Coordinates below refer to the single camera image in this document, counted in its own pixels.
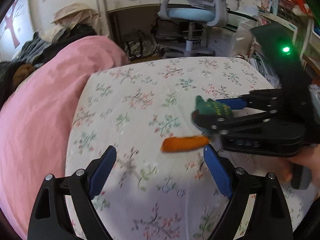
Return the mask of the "person's right hand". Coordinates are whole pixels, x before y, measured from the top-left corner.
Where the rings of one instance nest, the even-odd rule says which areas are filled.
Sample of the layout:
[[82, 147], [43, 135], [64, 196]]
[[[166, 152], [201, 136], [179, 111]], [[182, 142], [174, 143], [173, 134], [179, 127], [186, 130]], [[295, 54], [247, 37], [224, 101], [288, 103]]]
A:
[[276, 174], [282, 183], [289, 182], [293, 177], [293, 165], [298, 164], [310, 169], [312, 183], [319, 188], [320, 176], [320, 157], [319, 145], [316, 147], [303, 147], [300, 151], [291, 158], [277, 158], [273, 173]]

